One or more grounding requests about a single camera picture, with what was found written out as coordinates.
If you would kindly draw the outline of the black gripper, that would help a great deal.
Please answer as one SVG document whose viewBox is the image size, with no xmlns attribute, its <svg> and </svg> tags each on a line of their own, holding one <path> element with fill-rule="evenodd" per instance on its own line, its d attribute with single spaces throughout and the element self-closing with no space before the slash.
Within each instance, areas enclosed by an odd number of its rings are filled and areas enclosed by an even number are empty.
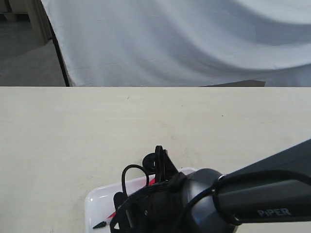
<svg viewBox="0 0 311 233">
<path fill-rule="evenodd" d="M 177 170 L 162 146 L 155 148 L 155 180 L 132 194 L 127 193 L 125 176 L 129 169 L 138 168 L 146 176 L 143 166 L 129 165 L 121 175 L 122 191 L 114 197 L 116 214 L 109 227 L 112 233 L 189 233 L 188 215 L 182 215 L 186 204 L 190 177 Z"/>
</svg>

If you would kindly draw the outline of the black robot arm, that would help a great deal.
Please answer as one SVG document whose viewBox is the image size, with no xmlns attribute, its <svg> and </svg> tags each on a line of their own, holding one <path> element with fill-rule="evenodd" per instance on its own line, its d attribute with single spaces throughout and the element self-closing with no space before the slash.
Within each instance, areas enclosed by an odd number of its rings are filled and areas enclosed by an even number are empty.
<svg viewBox="0 0 311 233">
<path fill-rule="evenodd" d="M 162 146 L 139 169 L 153 183 L 114 195 L 113 233 L 234 233 L 242 224 L 311 219 L 311 142 L 230 174 L 178 171 Z"/>
</svg>

